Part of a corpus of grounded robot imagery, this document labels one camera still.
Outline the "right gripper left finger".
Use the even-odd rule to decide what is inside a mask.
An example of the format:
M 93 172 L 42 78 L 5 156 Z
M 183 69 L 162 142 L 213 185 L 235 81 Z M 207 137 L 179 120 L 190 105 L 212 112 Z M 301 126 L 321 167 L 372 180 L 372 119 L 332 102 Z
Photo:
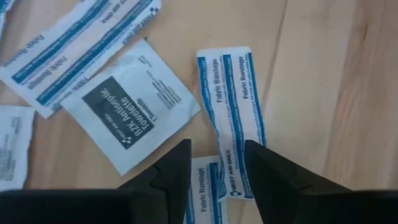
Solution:
M 191 164 L 184 139 L 117 189 L 7 190 L 0 224 L 183 224 Z

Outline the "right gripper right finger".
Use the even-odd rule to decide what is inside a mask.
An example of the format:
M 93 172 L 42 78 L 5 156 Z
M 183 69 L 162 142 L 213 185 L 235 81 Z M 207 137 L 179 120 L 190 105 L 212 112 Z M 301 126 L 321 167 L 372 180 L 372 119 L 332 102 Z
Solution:
M 350 190 L 253 140 L 244 160 L 264 224 L 398 224 L 398 190 Z

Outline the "blue striped fabric bandage packet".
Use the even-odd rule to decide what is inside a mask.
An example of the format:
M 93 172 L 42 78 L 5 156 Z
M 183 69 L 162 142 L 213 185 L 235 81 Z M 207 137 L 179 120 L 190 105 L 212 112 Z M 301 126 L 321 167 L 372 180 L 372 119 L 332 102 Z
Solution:
M 161 7 L 161 0 L 82 0 L 0 66 L 0 78 L 48 118 Z
M 254 195 L 245 167 L 245 142 L 266 145 L 251 49 L 201 49 L 196 57 L 203 104 L 221 157 L 218 198 L 250 200 Z
M 229 224 L 226 201 L 219 201 L 216 181 L 218 156 L 192 159 L 188 205 L 183 224 Z

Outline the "white antiseptic wipe packet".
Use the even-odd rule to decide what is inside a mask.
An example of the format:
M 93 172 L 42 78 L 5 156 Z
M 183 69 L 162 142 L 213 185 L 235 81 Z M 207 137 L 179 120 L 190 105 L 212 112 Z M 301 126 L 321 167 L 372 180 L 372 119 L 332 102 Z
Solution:
M 201 110 L 188 88 L 144 39 L 63 100 L 62 107 L 120 175 Z

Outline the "red label ointment packet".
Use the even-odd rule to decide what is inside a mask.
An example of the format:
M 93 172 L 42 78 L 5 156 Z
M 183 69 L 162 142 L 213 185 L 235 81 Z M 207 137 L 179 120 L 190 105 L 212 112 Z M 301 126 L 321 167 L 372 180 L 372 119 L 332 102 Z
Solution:
M 34 117 L 33 108 L 0 105 L 0 192 L 24 187 Z

